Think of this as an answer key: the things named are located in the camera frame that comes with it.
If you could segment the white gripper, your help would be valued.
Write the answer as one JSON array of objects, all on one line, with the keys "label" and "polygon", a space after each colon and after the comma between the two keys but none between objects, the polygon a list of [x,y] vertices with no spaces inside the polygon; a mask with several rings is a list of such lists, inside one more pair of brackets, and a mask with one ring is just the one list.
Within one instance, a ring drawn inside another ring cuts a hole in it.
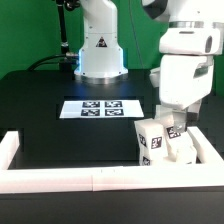
[{"label": "white gripper", "polygon": [[159,88],[163,106],[173,108],[174,130],[186,130],[188,120],[199,118],[202,99],[211,91],[212,56],[164,55],[160,66],[150,71],[150,81]]}]

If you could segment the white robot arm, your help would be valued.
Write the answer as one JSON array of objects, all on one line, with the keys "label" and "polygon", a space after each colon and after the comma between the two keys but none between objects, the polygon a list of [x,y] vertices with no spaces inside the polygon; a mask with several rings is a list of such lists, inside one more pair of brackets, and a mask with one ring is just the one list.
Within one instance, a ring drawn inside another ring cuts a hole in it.
[{"label": "white robot arm", "polygon": [[[160,38],[160,67],[150,79],[161,104],[174,115],[177,132],[186,130],[191,113],[211,91],[214,57],[224,47],[224,0],[140,0],[154,21],[168,25]],[[118,44],[117,9],[110,0],[80,0],[84,44],[74,75],[89,83],[111,83],[127,74]]]}]

